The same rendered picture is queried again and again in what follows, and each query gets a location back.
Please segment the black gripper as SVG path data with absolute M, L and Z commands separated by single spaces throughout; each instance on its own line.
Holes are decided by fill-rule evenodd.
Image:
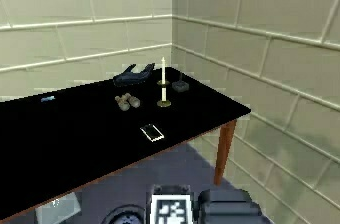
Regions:
M 145 210 L 138 205 L 127 204 L 110 211 L 101 224 L 145 224 Z

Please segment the pale grey box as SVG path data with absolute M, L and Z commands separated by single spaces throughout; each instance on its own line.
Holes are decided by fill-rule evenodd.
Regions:
M 74 192 L 35 209 L 38 224 L 61 224 L 81 211 Z

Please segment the black phone with white rim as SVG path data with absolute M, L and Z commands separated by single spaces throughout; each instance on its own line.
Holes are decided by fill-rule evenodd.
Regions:
M 159 131 L 159 129 L 153 125 L 148 124 L 140 128 L 143 134 L 147 137 L 151 142 L 155 142 L 164 138 L 164 135 Z

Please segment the black top wooden table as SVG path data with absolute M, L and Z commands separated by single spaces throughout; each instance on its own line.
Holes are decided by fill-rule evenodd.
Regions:
M 0 220 L 60 196 L 101 176 L 151 157 L 250 113 L 250 108 L 198 80 L 189 90 L 172 83 L 180 71 L 156 69 L 143 83 L 117 87 L 97 81 L 0 102 Z M 162 87 L 169 107 L 159 107 Z M 139 108 L 122 111 L 116 96 L 130 93 Z M 41 98 L 55 99 L 41 102 Z M 164 138 L 140 130 L 153 124 Z

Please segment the white candle on brass holder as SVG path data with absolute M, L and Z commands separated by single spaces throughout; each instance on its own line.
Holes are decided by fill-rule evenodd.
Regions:
M 169 107 L 171 105 L 171 102 L 167 99 L 165 87 L 162 87 L 161 99 L 157 102 L 157 105 L 159 107 Z
M 166 80 L 166 60 L 164 57 L 161 59 L 161 79 L 157 82 L 160 86 L 166 86 L 168 81 Z

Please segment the dark blue winged statue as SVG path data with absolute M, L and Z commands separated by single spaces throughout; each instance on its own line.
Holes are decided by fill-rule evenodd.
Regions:
M 144 69 L 138 73 L 133 72 L 135 64 L 129 65 L 122 73 L 113 77 L 113 83 L 117 87 L 135 85 L 145 82 L 152 74 L 155 64 L 147 64 Z

